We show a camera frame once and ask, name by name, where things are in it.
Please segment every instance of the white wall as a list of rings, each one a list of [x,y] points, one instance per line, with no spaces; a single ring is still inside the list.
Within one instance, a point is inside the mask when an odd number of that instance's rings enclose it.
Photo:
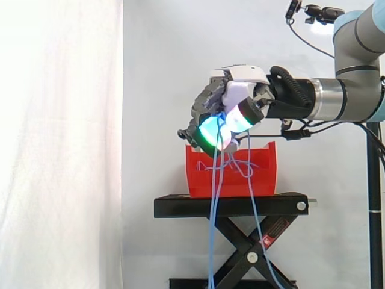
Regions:
[[[317,0],[346,10],[365,1]],[[127,0],[123,107],[123,218],[125,288],[168,288],[168,278],[204,278],[208,269],[205,219],[153,218],[153,199],[186,193],[186,128],[194,98],[211,69],[248,63],[272,65],[296,77],[333,77],[333,61],[296,39],[285,25],[289,0]],[[333,52],[297,16],[297,30]],[[257,133],[277,133],[266,120]],[[255,146],[264,145],[256,141]],[[368,214],[365,137],[341,125],[308,140],[277,141],[277,191],[298,191],[319,207],[300,217],[269,250],[300,288],[368,288]],[[250,227],[252,220],[242,221]],[[232,246],[218,235],[219,266]]]

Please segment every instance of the black table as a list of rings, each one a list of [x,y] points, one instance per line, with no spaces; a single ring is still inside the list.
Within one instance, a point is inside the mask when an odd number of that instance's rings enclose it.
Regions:
[[[309,200],[299,193],[276,194],[256,197],[259,216],[266,216],[260,223],[266,250],[301,215],[309,214]],[[192,199],[188,195],[169,195],[154,201],[155,218],[189,218],[210,215],[210,199]],[[255,229],[246,236],[229,218],[253,216],[249,197],[222,198],[218,203],[215,227],[234,245],[236,251],[214,276],[216,289],[272,289],[279,288],[274,282],[264,257],[259,234]],[[275,276],[285,289],[298,288],[270,262]],[[254,267],[266,281],[242,281],[242,277]],[[207,279],[170,279],[170,289],[205,289]]]

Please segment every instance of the red bin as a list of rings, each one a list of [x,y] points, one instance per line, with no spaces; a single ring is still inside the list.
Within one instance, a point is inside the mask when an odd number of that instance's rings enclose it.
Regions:
[[[236,160],[247,161],[248,150],[241,149],[234,153]],[[253,176],[251,184],[255,196],[271,196],[276,189],[277,160],[276,144],[268,143],[262,149],[251,150],[251,162]],[[186,173],[190,196],[193,198],[211,198],[212,170],[205,170],[205,167],[212,167],[213,159],[203,152],[193,151],[191,146],[186,146]],[[247,166],[239,165],[247,174]],[[216,172],[216,184],[219,181],[219,170]],[[223,184],[220,197],[250,197],[247,178],[243,177],[234,164],[224,168]]]

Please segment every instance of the black tabletop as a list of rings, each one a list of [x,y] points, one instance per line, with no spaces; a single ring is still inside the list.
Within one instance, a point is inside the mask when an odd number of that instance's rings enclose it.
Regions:
[[[255,197],[259,216],[308,215],[309,201],[299,193],[275,194]],[[186,194],[170,194],[154,200],[155,218],[208,217],[211,199],[194,199]],[[217,216],[253,216],[253,206],[249,197],[226,197],[218,203]]]

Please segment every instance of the coiled black cable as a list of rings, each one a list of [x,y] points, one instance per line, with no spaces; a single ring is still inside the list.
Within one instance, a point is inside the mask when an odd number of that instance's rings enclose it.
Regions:
[[[290,75],[290,73],[285,68],[280,66],[273,66],[272,68],[270,68],[270,74],[272,76],[281,77],[283,82],[293,92],[294,97],[296,97],[297,101],[301,104],[301,106],[303,107],[311,106],[312,104],[311,100],[306,96],[303,89],[300,87],[297,81]]]

